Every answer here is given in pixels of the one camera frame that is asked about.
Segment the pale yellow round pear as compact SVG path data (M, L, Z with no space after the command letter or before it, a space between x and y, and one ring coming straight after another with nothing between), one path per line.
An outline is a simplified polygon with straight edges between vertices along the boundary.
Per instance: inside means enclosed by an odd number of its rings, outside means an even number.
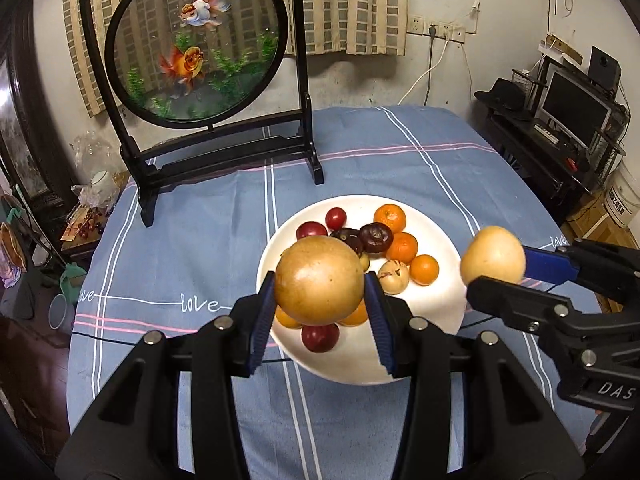
M502 226L481 229L460 260L460 275L465 286L480 276L518 284L524 278L525 270L523 245Z

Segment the dark brown passion fruit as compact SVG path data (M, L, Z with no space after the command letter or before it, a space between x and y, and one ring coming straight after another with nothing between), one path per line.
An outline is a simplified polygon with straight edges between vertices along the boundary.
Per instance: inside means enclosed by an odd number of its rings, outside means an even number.
M381 222L362 226L358 233L363 250L371 255L384 255L394 241L393 231Z

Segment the small yellow fruit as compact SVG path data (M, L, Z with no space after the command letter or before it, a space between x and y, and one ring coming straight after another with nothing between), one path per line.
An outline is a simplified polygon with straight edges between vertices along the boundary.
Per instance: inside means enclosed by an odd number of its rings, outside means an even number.
M362 270L367 272L370 268L370 257L366 252L363 252L359 257L360 264L362 266Z

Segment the large dark red apple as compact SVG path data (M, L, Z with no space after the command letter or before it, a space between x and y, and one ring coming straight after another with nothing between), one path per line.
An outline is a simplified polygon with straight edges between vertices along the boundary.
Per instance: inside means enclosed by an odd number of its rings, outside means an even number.
M302 341L305 348L314 353L332 350L340 339L340 329L336 324L304 326Z

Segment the large tan pear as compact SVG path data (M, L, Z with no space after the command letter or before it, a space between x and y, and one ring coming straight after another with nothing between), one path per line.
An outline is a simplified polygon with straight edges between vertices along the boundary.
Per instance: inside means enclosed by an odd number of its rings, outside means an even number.
M344 242L310 236L286 248L274 270L274 300L306 326L329 325L354 312L364 294L359 258Z

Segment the red tomato front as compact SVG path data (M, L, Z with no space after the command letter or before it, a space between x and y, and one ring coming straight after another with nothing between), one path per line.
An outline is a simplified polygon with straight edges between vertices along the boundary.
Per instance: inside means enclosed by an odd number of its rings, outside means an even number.
M327 236L328 230L320 222L306 221L298 226L295 235L298 240L301 240L308 236Z

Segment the orange yellow persimmon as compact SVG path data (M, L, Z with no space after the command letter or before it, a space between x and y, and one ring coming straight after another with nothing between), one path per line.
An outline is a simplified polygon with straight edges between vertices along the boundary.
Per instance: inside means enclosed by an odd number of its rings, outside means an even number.
M295 318L288 315L280 306L277 306L276 309L276 319L280 325L290 330L299 330L303 326L302 323L297 322Z

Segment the orange tangerine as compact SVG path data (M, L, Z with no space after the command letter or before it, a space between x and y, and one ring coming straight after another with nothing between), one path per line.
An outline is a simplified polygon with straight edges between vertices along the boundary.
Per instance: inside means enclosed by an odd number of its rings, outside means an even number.
M410 278L420 286L430 286L439 276L439 263L430 255L418 255L409 264Z
M385 257L388 260L397 260L410 264L416 258L419 251L418 240L410 233L397 232L394 234L393 243L386 250Z

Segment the beige brown fruit on plate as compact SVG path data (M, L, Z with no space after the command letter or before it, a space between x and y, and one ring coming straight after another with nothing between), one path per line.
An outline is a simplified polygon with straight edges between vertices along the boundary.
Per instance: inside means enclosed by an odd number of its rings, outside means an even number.
M378 270L378 281L387 295L398 295L409 284L408 266L399 260L387 260Z

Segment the black computer monitor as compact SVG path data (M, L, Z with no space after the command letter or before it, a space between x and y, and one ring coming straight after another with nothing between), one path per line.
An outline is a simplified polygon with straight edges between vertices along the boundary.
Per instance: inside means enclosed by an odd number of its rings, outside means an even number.
M611 118L612 107L566 70L551 67L538 116L552 122L583 148L591 148Z

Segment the orange tangerine front plate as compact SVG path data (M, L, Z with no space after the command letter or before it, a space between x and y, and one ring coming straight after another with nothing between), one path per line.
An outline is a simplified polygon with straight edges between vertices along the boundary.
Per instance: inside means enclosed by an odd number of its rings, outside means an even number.
M354 327L359 326L366 322L368 319L368 312L364 301L361 300L356 307L355 310L352 311L350 315L347 315L346 318L338 321L338 324L341 326Z

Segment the black speaker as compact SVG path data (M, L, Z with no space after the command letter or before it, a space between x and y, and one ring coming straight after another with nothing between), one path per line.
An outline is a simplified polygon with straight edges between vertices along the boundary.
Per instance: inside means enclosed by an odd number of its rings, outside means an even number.
M591 49L588 77L604 91L616 95L622 70L620 63L596 46Z

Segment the dark purple fruit on plate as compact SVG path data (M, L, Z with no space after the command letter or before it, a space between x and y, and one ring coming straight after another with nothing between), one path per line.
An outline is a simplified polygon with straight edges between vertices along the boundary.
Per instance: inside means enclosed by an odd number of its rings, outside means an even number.
M334 237L337 240L341 240L343 243L348 245L354 252L356 252L357 256L360 257L364 252L362 240L359 237L359 231L351 228L341 228L335 231L332 231L330 237Z

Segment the clear plastic bag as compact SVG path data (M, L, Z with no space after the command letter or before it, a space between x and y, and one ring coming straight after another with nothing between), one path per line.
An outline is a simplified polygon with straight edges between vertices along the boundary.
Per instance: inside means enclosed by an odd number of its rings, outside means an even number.
M92 209L111 209L122 186L118 178L125 172L118 151L94 131L78 136L72 148L76 169L87 178L85 184L72 186L79 203Z

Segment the goldfish round screen black stand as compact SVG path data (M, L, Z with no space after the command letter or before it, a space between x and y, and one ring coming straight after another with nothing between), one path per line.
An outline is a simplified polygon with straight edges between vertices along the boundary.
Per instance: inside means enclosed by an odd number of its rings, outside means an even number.
M94 81L141 220L176 186L314 145L303 0L79 0Z

